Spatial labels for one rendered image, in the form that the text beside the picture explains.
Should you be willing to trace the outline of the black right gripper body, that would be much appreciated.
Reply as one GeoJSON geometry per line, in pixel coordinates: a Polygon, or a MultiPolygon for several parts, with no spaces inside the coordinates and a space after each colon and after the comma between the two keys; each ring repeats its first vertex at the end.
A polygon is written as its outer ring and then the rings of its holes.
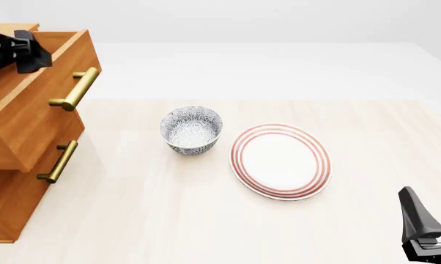
{"type": "Polygon", "coordinates": [[[441,263],[441,243],[435,238],[408,239],[402,237],[402,248],[409,261],[441,263]]]}

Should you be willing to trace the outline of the white plate with red rings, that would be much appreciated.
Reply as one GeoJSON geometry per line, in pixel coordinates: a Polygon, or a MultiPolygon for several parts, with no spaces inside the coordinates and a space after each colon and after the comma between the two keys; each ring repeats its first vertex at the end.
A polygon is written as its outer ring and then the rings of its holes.
{"type": "Polygon", "coordinates": [[[240,133],[229,163],[242,184],[270,199],[307,199],[331,181],[331,159],[323,144],[303,129],[279,122],[240,133]]]}

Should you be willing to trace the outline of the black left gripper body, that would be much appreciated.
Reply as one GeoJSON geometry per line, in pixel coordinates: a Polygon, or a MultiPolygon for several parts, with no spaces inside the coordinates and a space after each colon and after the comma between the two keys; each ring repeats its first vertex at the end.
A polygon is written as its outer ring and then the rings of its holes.
{"type": "Polygon", "coordinates": [[[32,56],[31,40],[13,37],[10,40],[10,52],[13,59],[32,56]]]}

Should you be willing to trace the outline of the blue-white patterned bowl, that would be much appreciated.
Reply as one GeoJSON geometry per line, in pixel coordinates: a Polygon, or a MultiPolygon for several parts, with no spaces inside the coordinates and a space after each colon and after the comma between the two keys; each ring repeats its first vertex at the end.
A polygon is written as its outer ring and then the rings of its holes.
{"type": "Polygon", "coordinates": [[[209,151],[223,129],[216,111],[203,106],[183,106],[170,111],[160,121],[159,131],[166,144],[182,155],[209,151]]]}

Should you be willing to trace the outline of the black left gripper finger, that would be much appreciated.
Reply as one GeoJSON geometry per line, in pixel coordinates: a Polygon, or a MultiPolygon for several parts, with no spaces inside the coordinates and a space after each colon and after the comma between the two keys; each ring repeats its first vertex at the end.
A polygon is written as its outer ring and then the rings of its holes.
{"type": "Polygon", "coordinates": [[[27,40],[26,46],[17,52],[16,67],[20,74],[37,72],[42,67],[52,65],[51,53],[37,41],[27,40]]]}

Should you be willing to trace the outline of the wooden cabinet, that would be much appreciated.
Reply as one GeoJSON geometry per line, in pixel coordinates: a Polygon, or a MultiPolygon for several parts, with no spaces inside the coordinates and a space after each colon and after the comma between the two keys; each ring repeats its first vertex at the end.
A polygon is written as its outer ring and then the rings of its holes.
{"type": "MultiPolygon", "coordinates": [[[[44,32],[39,30],[39,26],[35,23],[0,23],[0,34],[10,37],[14,35],[15,30],[26,30],[32,34],[34,32],[44,32]]],[[[4,213],[9,212],[9,199],[14,197],[13,192],[15,188],[13,184],[16,175],[27,172],[0,169],[0,243],[12,243],[10,241],[11,228],[8,225],[8,221],[4,219],[4,213]]]]}

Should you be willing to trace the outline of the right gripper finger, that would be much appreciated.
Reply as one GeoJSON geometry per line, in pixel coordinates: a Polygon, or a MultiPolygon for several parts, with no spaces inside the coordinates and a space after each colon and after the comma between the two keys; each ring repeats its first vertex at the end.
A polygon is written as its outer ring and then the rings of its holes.
{"type": "Polygon", "coordinates": [[[403,187],[398,195],[403,219],[402,243],[441,237],[441,224],[427,211],[410,186],[403,187]]]}

